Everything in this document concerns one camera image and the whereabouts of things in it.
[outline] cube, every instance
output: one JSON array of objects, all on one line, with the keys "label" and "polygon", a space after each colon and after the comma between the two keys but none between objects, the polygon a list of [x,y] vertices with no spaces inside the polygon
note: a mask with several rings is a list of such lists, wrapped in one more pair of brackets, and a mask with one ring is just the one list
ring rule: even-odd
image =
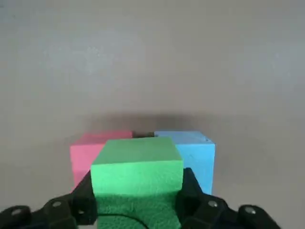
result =
[{"label": "cube", "polygon": [[90,170],[92,162],[109,139],[132,138],[132,131],[107,131],[98,134],[84,134],[70,146],[70,159],[74,187]]},{"label": "cube", "polygon": [[[91,180],[99,213],[137,217],[149,228],[180,227],[173,206],[183,161],[169,137],[109,140],[91,166]],[[120,220],[103,217],[102,223]]]},{"label": "cube", "polygon": [[155,131],[156,136],[169,136],[183,159],[184,167],[190,167],[202,191],[212,193],[215,143],[199,131]]}]

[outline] green block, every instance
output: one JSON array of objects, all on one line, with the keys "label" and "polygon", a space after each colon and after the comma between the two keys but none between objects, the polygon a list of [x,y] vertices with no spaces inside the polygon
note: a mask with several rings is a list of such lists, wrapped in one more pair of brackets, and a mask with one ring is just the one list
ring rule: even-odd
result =
[{"label": "green block", "polygon": [[[150,229],[179,228],[174,211],[182,187],[183,161],[169,137],[109,140],[91,166],[100,214],[139,218]],[[142,228],[138,222],[99,217],[98,228]]]}]

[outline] bolt head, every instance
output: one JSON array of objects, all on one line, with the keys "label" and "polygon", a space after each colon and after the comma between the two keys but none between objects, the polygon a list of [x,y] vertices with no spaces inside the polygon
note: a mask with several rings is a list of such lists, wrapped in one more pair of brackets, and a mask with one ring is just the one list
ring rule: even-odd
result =
[{"label": "bolt head", "polygon": [[217,202],[216,202],[216,201],[213,201],[213,200],[210,200],[210,201],[208,202],[208,205],[210,205],[210,206],[213,207],[213,208],[216,208],[216,207],[218,206]]}]

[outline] black mechanical part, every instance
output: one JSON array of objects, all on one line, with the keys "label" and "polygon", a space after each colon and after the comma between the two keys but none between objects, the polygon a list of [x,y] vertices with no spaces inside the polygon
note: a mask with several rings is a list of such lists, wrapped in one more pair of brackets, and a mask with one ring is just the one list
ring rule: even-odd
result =
[{"label": "black mechanical part", "polygon": [[243,205],[236,212],[223,199],[203,193],[190,168],[184,169],[175,209],[182,229],[280,229],[258,206]]},{"label": "black mechanical part", "polygon": [[[243,205],[236,212],[223,199],[203,193],[190,168],[183,171],[175,210],[181,229],[280,229],[258,206]],[[14,206],[0,212],[0,229],[77,229],[94,224],[97,217],[88,172],[72,193],[51,199],[38,211]]]},{"label": "black mechanical part", "polygon": [[31,213],[28,206],[14,206],[0,213],[0,229],[77,229],[97,219],[90,172],[70,193],[49,200]]}]

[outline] block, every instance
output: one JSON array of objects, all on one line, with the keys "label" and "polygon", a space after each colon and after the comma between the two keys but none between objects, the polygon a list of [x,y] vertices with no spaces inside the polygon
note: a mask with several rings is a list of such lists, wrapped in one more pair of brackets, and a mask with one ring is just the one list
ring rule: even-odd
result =
[{"label": "block", "polygon": [[199,131],[155,131],[156,136],[168,136],[175,143],[184,167],[190,167],[202,191],[212,193],[215,143]]},{"label": "block", "polygon": [[107,131],[98,134],[84,134],[70,146],[70,159],[74,187],[90,170],[92,162],[109,139],[132,138],[132,131]]},{"label": "block", "polygon": [[[100,214],[137,217],[152,229],[180,227],[174,203],[183,161],[169,137],[109,140],[91,166],[91,178]],[[122,217],[100,220],[101,228],[141,228]]]}]

